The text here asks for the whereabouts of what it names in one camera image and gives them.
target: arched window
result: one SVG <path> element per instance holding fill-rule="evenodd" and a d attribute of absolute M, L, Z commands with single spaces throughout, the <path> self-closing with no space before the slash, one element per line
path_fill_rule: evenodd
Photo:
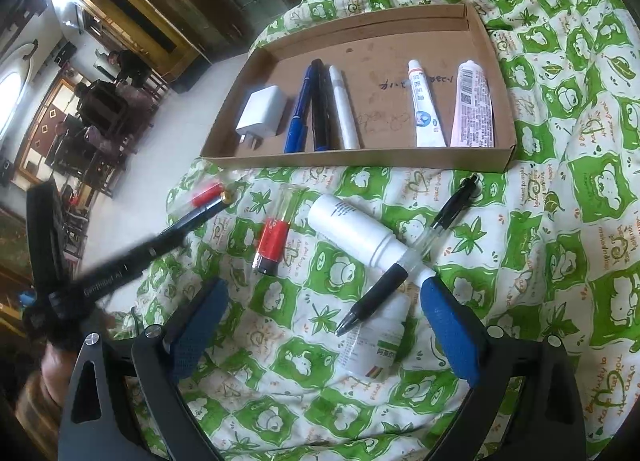
<path fill-rule="evenodd" d="M 34 48 L 31 43 L 25 44 L 0 64 L 0 142 L 22 99 L 24 86 L 31 78 L 30 56 Z"/>

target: green and white blanket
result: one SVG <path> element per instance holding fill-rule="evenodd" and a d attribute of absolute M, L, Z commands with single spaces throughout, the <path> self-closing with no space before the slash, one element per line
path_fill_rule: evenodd
<path fill-rule="evenodd" d="M 431 254 L 445 283 L 487 324 L 562 338 L 575 366 L 588 452 L 598 453 L 640 387 L 640 48 L 620 0 L 303 0 L 257 45 L 318 22 L 380 8 L 464 1 L 480 13 L 510 88 L 518 150 L 505 174 L 481 174 L 474 207 Z M 179 187 L 188 190 L 196 162 Z M 397 369 L 362 383 L 336 364 L 333 331 L 372 273 L 314 234 L 319 194 L 345 197 L 415 237 L 463 171 L 275 168 L 156 261 L 138 291 L 145 324 L 161 323 L 202 279 L 228 281 L 231 303 L 198 372 L 181 385 L 228 459 L 421 459 L 468 385 L 449 369 L 428 321 L 412 309 Z M 308 187 L 279 278 L 250 275 L 255 240 L 279 184 Z M 123 323 L 130 325 L 130 317 Z M 481 453 L 499 441 L 507 398 Z M 140 406 L 150 443 L 162 450 Z"/>

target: white bottle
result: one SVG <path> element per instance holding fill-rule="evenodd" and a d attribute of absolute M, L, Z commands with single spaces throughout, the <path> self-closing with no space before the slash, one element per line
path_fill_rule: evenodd
<path fill-rule="evenodd" d="M 331 194 L 320 196 L 309 210 L 307 221 L 338 248 L 368 267 L 387 271 L 407 251 L 393 231 Z M 409 281 L 421 286 L 434 277 L 428 266 L 410 273 Z"/>
<path fill-rule="evenodd" d="M 356 378 L 382 381 L 391 365 L 404 335 L 411 300 L 396 291 L 366 322 L 347 334 L 338 364 Z"/>

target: blue gripper pad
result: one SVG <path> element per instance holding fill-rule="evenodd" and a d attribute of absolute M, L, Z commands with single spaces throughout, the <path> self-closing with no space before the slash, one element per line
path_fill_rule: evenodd
<path fill-rule="evenodd" d="M 226 311 L 228 303 L 226 282 L 214 277 L 205 281 L 205 285 L 201 289 L 206 287 L 210 289 L 210 292 L 171 346 L 173 359 L 171 377 L 175 383 L 193 374 L 198 360 L 200 360 Z"/>
<path fill-rule="evenodd" d="M 473 387 L 479 378 L 478 343 L 484 338 L 484 325 L 437 276 L 422 283 L 420 305 L 454 374 Z"/>

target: black marker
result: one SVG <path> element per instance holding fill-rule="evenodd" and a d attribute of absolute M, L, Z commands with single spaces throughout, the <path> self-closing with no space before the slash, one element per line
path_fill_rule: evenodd
<path fill-rule="evenodd" d="M 470 205 L 471 196 L 476 190 L 477 179 L 478 177 L 474 174 L 462 182 L 460 188 L 445 203 L 442 210 L 433 218 L 431 225 L 425 228 L 415 243 L 408 247 L 408 250 L 378 279 L 378 282 L 351 306 L 349 313 L 335 330 L 338 336 L 347 333 L 373 315 L 409 277 L 414 268 L 422 265 L 422 258 L 430 250 L 431 245 L 449 228 L 458 214 Z"/>
<path fill-rule="evenodd" d="M 329 104 L 326 69 L 322 60 L 316 58 L 311 66 L 314 77 L 311 83 L 311 115 L 314 131 L 314 151 L 329 150 Z"/>

